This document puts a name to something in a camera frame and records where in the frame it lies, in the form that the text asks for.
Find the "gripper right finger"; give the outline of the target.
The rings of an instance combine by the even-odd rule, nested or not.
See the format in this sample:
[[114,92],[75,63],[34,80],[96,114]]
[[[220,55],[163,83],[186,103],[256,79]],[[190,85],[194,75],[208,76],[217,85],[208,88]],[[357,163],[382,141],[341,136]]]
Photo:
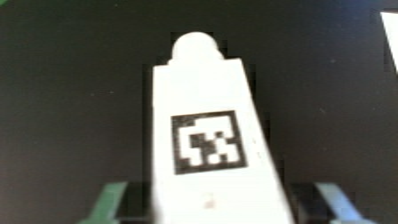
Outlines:
[[290,202],[297,224],[377,224],[330,182],[295,183],[290,185]]

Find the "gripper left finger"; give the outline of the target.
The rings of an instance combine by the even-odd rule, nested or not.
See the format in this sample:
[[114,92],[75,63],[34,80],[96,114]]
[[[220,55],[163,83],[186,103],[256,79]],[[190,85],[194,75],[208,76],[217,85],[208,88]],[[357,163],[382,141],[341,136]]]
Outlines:
[[149,198],[147,182],[107,183],[89,215],[76,224],[151,224]]

